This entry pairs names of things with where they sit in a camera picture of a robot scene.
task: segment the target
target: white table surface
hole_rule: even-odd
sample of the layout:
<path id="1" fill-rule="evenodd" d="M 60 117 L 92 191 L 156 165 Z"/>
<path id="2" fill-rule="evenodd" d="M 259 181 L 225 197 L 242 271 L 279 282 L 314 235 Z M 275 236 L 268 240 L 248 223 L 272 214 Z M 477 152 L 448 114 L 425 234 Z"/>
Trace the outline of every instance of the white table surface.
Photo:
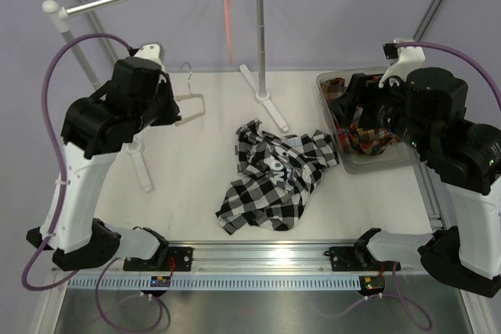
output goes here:
<path id="1" fill-rule="evenodd" d="M 272 101 L 290 127 L 288 134 L 328 131 L 315 79 L 320 72 L 268 72 Z M 176 95 L 187 93 L 188 74 L 172 74 Z M 207 114 L 181 127 L 150 127 L 140 134 L 155 186 L 139 186 L 132 159 L 119 153 L 106 177 L 95 217 L 119 227 L 150 227 L 166 239 L 186 241 L 298 241 L 357 239 L 371 227 L 417 234 L 431 230 L 411 167 L 350 175 L 330 168 L 305 213 L 288 232 L 244 226 L 228 235 L 218 224 L 229 183 L 235 180 L 236 129 L 256 117 L 261 129 L 280 135 L 240 73 L 193 74 L 193 92 L 205 96 Z M 197 99 L 182 113 L 201 108 Z"/>

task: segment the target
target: wire hanger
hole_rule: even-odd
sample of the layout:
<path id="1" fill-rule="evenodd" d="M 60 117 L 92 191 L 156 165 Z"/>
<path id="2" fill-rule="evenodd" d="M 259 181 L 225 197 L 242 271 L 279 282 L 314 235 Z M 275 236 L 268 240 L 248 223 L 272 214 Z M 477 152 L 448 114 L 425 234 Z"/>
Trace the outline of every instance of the wire hanger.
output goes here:
<path id="1" fill-rule="evenodd" d="M 181 70 L 182 68 L 185 66 L 185 64 L 189 67 L 189 76 L 188 76 L 188 91 L 190 94 L 193 94 L 191 92 L 191 77 L 193 75 L 193 69 L 191 68 L 191 64 L 189 64 L 188 62 L 184 62 L 182 65 L 181 65 Z"/>

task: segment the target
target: checkered shirt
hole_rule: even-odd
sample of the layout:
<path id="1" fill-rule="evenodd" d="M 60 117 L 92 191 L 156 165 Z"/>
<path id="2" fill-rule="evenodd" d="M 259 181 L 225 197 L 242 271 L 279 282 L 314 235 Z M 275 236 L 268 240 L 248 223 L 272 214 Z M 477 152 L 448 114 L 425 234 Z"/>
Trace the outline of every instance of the checkered shirt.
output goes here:
<path id="1" fill-rule="evenodd" d="M 243 175 L 233 181 L 221 209 L 219 224 L 231 235 L 248 223 L 270 230 L 290 230 L 322 173 L 339 163 L 332 136 L 280 138 L 259 131 L 252 120 L 236 131 L 236 165 Z"/>

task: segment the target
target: clear plastic container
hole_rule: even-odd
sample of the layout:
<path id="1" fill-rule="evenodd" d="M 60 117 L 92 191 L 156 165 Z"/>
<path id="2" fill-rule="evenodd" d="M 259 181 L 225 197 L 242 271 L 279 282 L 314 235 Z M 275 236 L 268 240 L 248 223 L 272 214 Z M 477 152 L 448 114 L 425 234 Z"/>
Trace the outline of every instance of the clear plastic container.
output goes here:
<path id="1" fill-rule="evenodd" d="M 326 74 L 320 74 L 316 78 L 316 84 L 319 88 L 319 97 L 323 106 L 323 116 L 326 119 L 330 131 L 336 139 L 337 148 L 344 169 L 349 174 L 361 174 L 365 172 L 387 170 L 395 167 L 409 166 L 419 162 L 416 152 L 403 142 L 387 146 L 384 152 L 377 156 L 361 155 L 355 152 L 346 153 L 343 150 L 339 135 L 337 134 L 336 126 L 334 125 L 332 118 L 333 115 L 331 115 L 327 105 L 327 100 L 322 92 L 322 82 L 335 77 L 344 78 L 346 85 L 348 85 L 353 74 L 382 74 L 386 69 L 387 67 L 385 66 L 376 66 L 356 70 L 339 70 L 335 72 L 328 72 Z"/>

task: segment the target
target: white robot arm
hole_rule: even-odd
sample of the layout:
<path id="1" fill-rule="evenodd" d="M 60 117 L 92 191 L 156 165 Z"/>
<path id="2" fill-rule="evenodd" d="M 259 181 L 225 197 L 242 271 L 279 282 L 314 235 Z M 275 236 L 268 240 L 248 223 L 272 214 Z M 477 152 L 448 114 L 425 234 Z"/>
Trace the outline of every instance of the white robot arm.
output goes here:
<path id="1" fill-rule="evenodd" d="M 148 125 L 181 120 L 160 47 L 150 46 L 119 60 L 110 81 L 67 111 L 62 131 L 67 181 L 56 186 L 45 223 L 27 234 L 36 247 L 49 236 L 52 260 L 64 271 L 97 268 L 115 257 L 143 260 L 151 270 L 166 264 L 168 242 L 155 231 L 115 228 L 94 218 L 106 174 L 123 144 Z M 66 185 L 63 209 L 49 234 L 61 184 Z"/>
<path id="2" fill-rule="evenodd" d="M 354 75 L 330 108 L 348 127 L 361 106 L 360 127 L 385 127 L 413 147 L 446 184 L 457 227 L 423 235 L 373 228 L 355 243 L 355 256 L 364 265 L 422 265 L 442 283 L 492 297 L 501 288 L 501 131 L 465 120 L 467 83 L 420 68 L 422 49 L 398 43 L 384 46 L 396 61 L 385 74 Z"/>

